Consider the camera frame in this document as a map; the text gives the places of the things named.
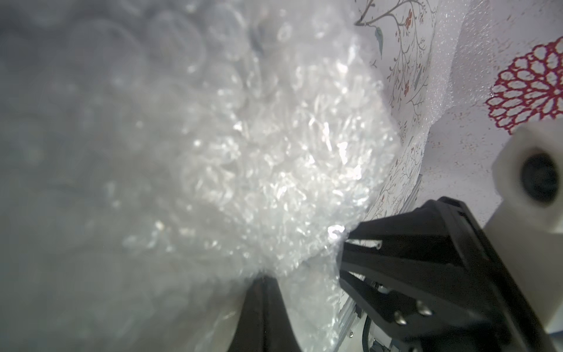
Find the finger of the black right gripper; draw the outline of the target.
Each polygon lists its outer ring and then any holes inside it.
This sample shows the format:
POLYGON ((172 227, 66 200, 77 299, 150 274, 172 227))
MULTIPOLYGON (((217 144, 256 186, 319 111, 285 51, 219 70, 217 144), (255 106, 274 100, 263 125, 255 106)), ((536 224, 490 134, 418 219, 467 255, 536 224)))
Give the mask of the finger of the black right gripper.
POLYGON ((417 303, 435 304, 440 265, 422 261, 343 261, 340 284, 377 326, 395 340, 422 341, 440 334, 440 318, 417 303))
POLYGON ((340 261, 362 254, 462 266, 451 233, 464 214, 466 203, 441 197, 410 212, 363 221, 349 233, 340 261))

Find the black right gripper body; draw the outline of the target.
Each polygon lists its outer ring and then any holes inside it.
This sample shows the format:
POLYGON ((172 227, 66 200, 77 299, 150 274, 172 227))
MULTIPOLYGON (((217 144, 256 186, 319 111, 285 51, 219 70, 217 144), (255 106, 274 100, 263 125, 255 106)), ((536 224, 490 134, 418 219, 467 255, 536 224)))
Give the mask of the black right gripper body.
POLYGON ((440 318, 440 334, 400 341, 403 351, 552 351, 554 345, 466 206, 451 233, 462 266, 440 265, 435 304, 417 303, 440 318))

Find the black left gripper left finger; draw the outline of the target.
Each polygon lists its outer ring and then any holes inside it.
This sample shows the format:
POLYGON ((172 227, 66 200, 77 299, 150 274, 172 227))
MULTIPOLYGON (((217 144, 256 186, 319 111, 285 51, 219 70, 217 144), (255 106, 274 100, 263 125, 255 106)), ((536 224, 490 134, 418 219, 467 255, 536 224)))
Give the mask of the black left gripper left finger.
POLYGON ((264 351, 264 278, 246 292, 242 311, 228 352, 264 351))

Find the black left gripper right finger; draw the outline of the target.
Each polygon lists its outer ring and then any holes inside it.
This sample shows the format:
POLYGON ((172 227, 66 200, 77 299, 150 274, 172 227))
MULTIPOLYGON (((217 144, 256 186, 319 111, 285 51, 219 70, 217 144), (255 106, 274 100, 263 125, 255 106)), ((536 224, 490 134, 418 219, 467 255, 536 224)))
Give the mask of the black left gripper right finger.
POLYGON ((301 347, 294 334, 278 281, 265 277, 264 300, 264 351, 300 352, 301 347))

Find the clear bubble wrap sheet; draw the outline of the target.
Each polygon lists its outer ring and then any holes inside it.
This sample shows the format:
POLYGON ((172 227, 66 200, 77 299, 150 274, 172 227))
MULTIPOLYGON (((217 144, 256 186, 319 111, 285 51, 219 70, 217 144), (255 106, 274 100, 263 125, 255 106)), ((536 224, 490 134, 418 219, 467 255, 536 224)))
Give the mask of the clear bubble wrap sheet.
POLYGON ((440 1, 425 80, 419 139, 450 108, 467 106, 485 91, 482 81, 482 34, 486 1, 440 1))
POLYGON ((1 3, 1 350, 225 351, 252 280, 337 343, 400 147, 349 1, 1 3))

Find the floral table mat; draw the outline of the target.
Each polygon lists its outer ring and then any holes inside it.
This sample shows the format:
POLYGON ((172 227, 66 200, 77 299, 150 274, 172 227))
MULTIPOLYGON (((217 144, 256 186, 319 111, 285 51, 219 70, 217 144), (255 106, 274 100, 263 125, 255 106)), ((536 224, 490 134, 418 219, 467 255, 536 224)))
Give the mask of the floral table mat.
POLYGON ((353 1, 354 24, 367 39, 371 65, 398 126, 401 150, 366 218, 413 208, 430 128, 426 116, 433 39, 441 1, 353 1))

